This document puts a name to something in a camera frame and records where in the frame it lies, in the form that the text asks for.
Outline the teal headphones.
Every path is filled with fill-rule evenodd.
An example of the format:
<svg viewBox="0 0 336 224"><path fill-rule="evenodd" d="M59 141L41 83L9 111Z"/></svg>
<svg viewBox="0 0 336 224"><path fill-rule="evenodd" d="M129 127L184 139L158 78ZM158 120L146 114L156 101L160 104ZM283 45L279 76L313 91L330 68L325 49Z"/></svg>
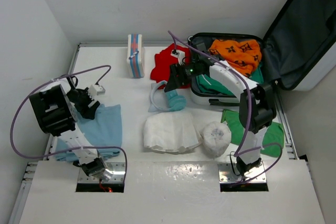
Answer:
<svg viewBox="0 0 336 224"><path fill-rule="evenodd" d="M176 90L165 92L168 104L167 108L162 108L155 104L154 101L155 92L159 89L159 87L165 86L166 84L167 81L165 80L151 84L150 106L148 112L175 112L183 110L186 107L186 98L183 95L178 95Z"/></svg>

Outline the light blue shirt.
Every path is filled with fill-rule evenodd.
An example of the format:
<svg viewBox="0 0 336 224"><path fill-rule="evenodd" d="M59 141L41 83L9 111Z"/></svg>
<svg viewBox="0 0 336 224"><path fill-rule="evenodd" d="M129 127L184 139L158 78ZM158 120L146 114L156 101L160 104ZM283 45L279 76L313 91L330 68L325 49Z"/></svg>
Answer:
<svg viewBox="0 0 336 224"><path fill-rule="evenodd" d="M121 105L104 106L100 104L96 109L94 120L85 119L77 112L78 127L88 142L93 146L117 146L122 145L122 118ZM68 149L60 138L57 139L56 152ZM107 160L120 154L119 149L99 149L101 156ZM57 161L74 162L77 156L72 152L55 155Z"/></svg>

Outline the red cloth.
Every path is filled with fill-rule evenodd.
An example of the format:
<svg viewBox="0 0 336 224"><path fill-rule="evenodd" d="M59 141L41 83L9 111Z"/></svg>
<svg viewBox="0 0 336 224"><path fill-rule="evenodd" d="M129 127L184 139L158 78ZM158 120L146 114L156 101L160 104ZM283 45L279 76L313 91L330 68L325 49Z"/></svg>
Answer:
<svg viewBox="0 0 336 224"><path fill-rule="evenodd" d="M170 65L178 63L178 59L175 56L171 56L174 44L171 44L167 48L163 49L160 53L155 54L154 61L155 67L152 69L150 79L156 83L160 81L168 81L170 77ZM184 52L186 59L185 63L189 63L191 59L190 50L186 47L177 46L177 49ZM190 84L180 87L180 89L190 88Z"/></svg>

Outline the green Guess t-shirt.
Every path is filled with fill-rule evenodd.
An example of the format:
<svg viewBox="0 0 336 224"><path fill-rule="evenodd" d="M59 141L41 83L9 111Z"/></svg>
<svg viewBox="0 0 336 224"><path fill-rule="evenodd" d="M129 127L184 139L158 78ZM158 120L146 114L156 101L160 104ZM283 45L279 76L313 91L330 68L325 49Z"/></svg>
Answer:
<svg viewBox="0 0 336 224"><path fill-rule="evenodd" d="M261 67L258 67L250 76L250 80L256 81L258 83L263 83L264 78L261 72ZM209 76L202 74L196 76L196 83L201 93L206 94L223 94L223 95L233 95L225 86L220 82L210 78Z"/></svg>

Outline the striped white wipes box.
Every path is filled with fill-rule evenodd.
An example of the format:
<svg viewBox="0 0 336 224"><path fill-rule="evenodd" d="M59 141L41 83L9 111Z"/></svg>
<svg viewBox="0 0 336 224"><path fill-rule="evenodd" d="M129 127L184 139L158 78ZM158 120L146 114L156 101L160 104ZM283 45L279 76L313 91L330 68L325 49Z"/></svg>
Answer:
<svg viewBox="0 0 336 224"><path fill-rule="evenodd" d="M144 77L144 48L141 34L128 35L126 62L131 78Z"/></svg>

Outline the white pleated skirt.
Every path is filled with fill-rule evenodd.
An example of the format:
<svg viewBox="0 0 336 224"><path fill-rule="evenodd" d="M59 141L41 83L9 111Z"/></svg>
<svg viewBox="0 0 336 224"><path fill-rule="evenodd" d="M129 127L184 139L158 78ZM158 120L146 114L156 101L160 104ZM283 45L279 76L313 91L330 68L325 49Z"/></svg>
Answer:
<svg viewBox="0 0 336 224"><path fill-rule="evenodd" d="M185 153L201 144L201 135L191 113L162 112L147 118L143 144L155 152Z"/></svg>

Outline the white tissue roll pack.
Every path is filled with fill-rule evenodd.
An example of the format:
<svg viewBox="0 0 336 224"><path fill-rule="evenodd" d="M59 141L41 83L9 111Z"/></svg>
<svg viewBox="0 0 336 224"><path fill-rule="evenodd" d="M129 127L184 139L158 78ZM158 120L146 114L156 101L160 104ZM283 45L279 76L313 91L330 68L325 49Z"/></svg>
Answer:
<svg viewBox="0 0 336 224"><path fill-rule="evenodd" d="M232 133L226 123L211 122L201 134L203 146L212 157L221 157L231 143Z"/></svg>

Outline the orange patterned cloth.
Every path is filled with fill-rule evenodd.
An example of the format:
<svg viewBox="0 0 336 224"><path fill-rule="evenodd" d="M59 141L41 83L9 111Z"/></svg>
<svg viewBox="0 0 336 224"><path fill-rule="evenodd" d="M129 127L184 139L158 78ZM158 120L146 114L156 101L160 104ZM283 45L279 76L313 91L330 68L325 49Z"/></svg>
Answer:
<svg viewBox="0 0 336 224"><path fill-rule="evenodd" d="M208 51L211 55L226 60L231 67L248 78L257 70L262 59L260 45L254 39L242 42L216 39Z"/></svg>

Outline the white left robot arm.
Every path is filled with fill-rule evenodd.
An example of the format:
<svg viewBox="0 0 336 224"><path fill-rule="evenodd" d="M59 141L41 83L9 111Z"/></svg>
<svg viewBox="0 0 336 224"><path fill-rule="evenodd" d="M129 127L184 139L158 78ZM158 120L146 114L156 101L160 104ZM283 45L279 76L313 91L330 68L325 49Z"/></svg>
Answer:
<svg viewBox="0 0 336 224"><path fill-rule="evenodd" d="M43 132L59 137L76 155L75 165L87 176L98 180L111 177L99 151L89 143L78 125L79 116L94 120L101 103L96 96L105 89L93 85L77 89L71 77L51 82L29 96L39 127Z"/></svg>

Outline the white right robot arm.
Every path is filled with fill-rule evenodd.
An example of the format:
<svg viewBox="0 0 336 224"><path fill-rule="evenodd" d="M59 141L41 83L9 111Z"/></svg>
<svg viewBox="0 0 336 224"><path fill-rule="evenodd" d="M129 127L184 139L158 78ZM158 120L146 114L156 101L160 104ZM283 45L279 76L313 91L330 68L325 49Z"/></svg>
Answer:
<svg viewBox="0 0 336 224"><path fill-rule="evenodd" d="M244 176L260 165L263 138L276 117L272 87L243 76L225 60L219 60L193 47L190 49L201 57L190 63L170 65L170 76L164 92L174 91L190 83L196 76L206 74L225 86L238 99L239 121L244 134L234 156L236 168Z"/></svg>

